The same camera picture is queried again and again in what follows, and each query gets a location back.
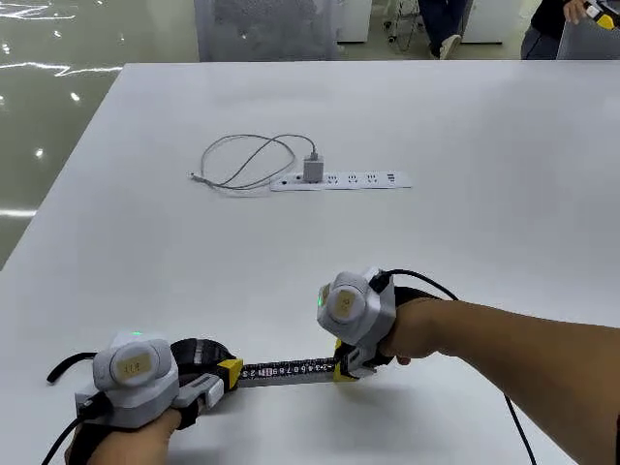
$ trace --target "gray floor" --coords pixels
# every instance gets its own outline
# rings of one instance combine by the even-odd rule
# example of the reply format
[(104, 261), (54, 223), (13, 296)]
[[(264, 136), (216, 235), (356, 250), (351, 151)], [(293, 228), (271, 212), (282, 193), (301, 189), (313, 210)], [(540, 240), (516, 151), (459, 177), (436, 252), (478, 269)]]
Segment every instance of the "gray floor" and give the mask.
[[(343, 46), (342, 58), (427, 59), (422, 36), (406, 51), (388, 43), (382, 1), (368, 43)], [(461, 46), (455, 57), (518, 59), (537, 2), (525, 0), (504, 45)], [(0, 3), (0, 268), (122, 65), (198, 59), (193, 0), (31, 3)]]

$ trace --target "human hand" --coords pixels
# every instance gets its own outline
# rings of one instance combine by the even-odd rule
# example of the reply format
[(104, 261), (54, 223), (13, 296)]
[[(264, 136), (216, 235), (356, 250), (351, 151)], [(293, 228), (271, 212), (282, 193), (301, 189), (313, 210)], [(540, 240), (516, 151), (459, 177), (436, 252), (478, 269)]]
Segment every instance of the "human hand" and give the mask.
[(387, 357), (396, 357), (401, 365), (412, 358), (425, 358), (435, 352), (445, 353), (444, 328), (454, 304), (436, 298), (418, 298), (396, 309), (396, 322), (379, 345)]
[[(95, 449), (88, 465), (165, 465), (170, 438), (180, 422), (181, 414), (168, 410), (138, 431), (115, 431)], [(65, 452), (67, 463), (70, 454), (71, 446)]]
[(564, 5), (564, 18), (572, 24), (579, 24), (579, 20), (587, 17), (583, 4), (586, 0), (571, 0)]

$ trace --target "jeans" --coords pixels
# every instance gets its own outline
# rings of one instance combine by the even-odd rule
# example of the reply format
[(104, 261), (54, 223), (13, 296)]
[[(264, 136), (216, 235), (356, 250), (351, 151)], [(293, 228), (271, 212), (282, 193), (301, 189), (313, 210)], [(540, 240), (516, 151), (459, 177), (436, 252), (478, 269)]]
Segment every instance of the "jeans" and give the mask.
[(467, 2), (468, 0), (418, 0), (419, 12), (424, 19), (433, 54), (439, 55), (442, 42), (458, 32)]
[(521, 44), (522, 60), (555, 60), (558, 56), (560, 41), (541, 34), (532, 26), (525, 32)]

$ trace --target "white power strip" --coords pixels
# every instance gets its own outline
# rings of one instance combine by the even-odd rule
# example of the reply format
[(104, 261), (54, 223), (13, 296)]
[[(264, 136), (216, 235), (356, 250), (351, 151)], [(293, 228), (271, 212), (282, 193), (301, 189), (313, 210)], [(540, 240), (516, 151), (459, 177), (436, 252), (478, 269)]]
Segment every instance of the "white power strip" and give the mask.
[(354, 189), (398, 189), (412, 187), (413, 183), (403, 171), (341, 171), (326, 172), (323, 182), (303, 182), (301, 173), (287, 174), (271, 181), (271, 190), (326, 191)]

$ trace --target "shoe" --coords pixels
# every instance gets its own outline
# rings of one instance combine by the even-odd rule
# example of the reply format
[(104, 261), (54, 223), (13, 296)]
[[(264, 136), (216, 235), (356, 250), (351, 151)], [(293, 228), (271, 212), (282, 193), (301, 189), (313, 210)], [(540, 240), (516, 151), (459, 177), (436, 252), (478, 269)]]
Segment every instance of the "shoe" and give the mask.
[(461, 43), (461, 36), (454, 34), (449, 36), (442, 42), (442, 47), (439, 51), (440, 60), (448, 60)]
[(432, 46), (428, 46), (428, 57), (431, 60), (439, 60), (439, 55), (436, 55), (435, 53), (433, 53)]

